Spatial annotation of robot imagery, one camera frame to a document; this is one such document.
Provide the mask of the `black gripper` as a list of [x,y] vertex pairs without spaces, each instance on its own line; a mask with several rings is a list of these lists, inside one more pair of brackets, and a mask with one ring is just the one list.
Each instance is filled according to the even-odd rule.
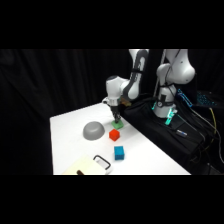
[[119,98],[110,99],[109,105],[110,105],[112,113],[115,114],[115,116],[114,116],[115,123],[119,122],[121,120],[121,115],[119,114],[120,113],[120,105],[121,105],[120,99]]

